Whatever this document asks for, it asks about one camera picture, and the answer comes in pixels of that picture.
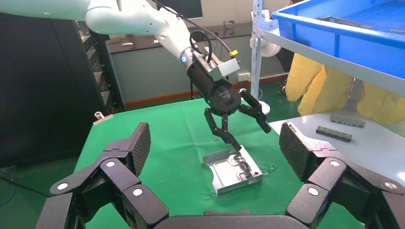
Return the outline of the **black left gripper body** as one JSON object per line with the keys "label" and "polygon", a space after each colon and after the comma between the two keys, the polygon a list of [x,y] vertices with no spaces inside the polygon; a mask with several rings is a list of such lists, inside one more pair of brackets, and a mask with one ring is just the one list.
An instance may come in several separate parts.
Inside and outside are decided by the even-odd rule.
{"label": "black left gripper body", "polygon": [[225,78],[214,81],[203,66],[191,61],[187,75],[215,115],[231,115],[241,106],[241,95]]}

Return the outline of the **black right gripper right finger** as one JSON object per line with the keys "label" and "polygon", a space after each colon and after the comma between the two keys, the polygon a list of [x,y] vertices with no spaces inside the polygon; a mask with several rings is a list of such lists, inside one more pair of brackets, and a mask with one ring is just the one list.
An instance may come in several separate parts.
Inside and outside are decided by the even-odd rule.
{"label": "black right gripper right finger", "polygon": [[329,142],[306,137],[291,122],[281,126],[279,146],[302,187],[286,214],[316,228],[332,203],[345,207],[367,229],[405,226],[405,188],[357,165]]}

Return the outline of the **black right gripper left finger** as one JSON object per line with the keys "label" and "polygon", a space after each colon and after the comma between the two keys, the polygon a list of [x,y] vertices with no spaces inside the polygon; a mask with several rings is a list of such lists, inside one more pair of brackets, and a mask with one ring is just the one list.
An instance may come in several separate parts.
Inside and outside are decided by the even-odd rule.
{"label": "black right gripper left finger", "polygon": [[109,143],[94,163],[51,186],[36,227],[83,229],[108,204],[132,229],[157,226],[169,210],[139,178],[150,146],[146,122],[130,137]]}

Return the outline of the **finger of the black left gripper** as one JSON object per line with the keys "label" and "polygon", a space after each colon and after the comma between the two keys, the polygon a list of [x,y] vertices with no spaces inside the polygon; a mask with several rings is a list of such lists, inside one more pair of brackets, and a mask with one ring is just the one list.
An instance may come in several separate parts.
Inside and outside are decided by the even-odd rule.
{"label": "finger of the black left gripper", "polygon": [[[213,118],[213,115],[220,116],[222,118],[222,127],[219,128]],[[221,138],[226,144],[230,144],[236,152],[241,150],[240,144],[234,138],[234,136],[228,130],[228,114],[219,114],[216,110],[212,108],[206,108],[204,111],[204,116],[208,123],[208,126],[213,135]]]}
{"label": "finger of the black left gripper", "polygon": [[266,115],[262,111],[262,105],[260,104],[260,102],[256,100],[246,89],[241,89],[239,93],[241,95],[241,98],[243,98],[244,101],[248,103],[248,106],[245,104],[241,104],[239,107],[239,111],[254,118],[266,134],[270,133],[271,127],[267,122]]}

